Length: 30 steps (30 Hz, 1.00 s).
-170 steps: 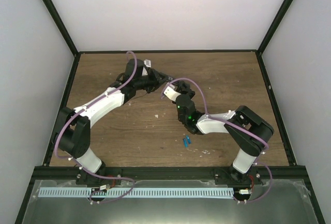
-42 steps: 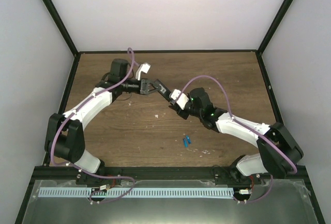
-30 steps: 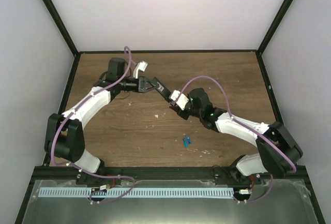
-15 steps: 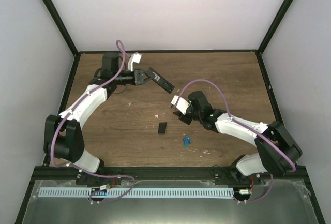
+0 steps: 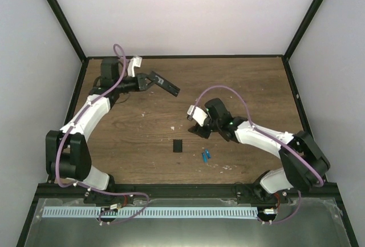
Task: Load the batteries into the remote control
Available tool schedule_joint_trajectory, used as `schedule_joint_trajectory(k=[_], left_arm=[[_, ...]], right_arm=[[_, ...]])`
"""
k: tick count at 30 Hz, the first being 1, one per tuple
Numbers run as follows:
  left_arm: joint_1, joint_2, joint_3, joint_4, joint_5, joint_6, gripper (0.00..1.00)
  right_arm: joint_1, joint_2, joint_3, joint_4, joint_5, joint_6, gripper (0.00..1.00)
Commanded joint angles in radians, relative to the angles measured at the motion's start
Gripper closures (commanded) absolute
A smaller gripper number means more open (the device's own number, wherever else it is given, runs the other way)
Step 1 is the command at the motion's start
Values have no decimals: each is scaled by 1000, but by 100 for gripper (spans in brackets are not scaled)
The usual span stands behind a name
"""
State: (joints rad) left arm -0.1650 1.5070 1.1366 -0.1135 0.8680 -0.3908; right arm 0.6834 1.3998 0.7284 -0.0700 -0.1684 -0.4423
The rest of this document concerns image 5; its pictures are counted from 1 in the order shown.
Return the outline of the black remote control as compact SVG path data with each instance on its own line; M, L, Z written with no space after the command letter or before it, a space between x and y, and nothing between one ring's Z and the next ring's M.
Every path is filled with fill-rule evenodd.
M156 85L161 87L163 90L167 91L171 95L177 97L180 92L180 88L172 84L170 81L166 80L161 75L157 74L154 71L151 71L151 73L148 75L148 79L154 82Z

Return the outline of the black battery cover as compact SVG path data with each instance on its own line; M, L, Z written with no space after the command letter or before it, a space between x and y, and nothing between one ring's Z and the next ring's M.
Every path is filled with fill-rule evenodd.
M183 140L182 139L174 139L173 140L173 152L174 153L182 153L183 152Z

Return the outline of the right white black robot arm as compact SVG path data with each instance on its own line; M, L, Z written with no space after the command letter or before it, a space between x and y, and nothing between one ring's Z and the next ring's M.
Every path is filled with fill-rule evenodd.
M330 163L305 131L279 132L248 118L233 117L219 98L209 100L204 108L191 105L187 118L195 121L189 132L201 138L216 132L226 141L251 145L280 159L281 168L264 172L253 184L254 198L260 203L268 202L279 191L295 188L307 192L324 185Z

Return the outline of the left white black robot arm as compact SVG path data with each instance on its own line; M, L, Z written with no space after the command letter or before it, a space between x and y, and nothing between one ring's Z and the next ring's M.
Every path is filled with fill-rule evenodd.
M94 80L86 102L60 130L46 135L46 172L57 181L70 179L75 185L97 189L96 196L105 204L116 198L113 177L92 165L88 139L120 94L145 91L155 83L145 73L135 73L142 58L120 61L107 58L101 62L100 75Z

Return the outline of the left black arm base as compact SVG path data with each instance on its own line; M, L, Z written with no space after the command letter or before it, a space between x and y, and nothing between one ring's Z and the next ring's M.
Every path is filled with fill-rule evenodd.
M127 193L127 192L134 192L136 187L132 184L114 184L109 185L106 189L106 192L113 192L113 193ZM102 194L99 192L91 191L91 193L84 198L85 204L96 204L97 206L106 206L116 203L123 204L125 201L129 202L130 197L127 196L125 199L124 196L114 196L114 195L107 195Z

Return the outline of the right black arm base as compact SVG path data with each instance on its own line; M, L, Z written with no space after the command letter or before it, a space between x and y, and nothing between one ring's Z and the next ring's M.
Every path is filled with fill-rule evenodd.
M248 203L276 203L280 201L280 197L278 193L268 193L264 190L264 188L260 185L260 181L265 175L262 174L259 178L257 178L253 183L241 183L236 182L236 196L245 200Z

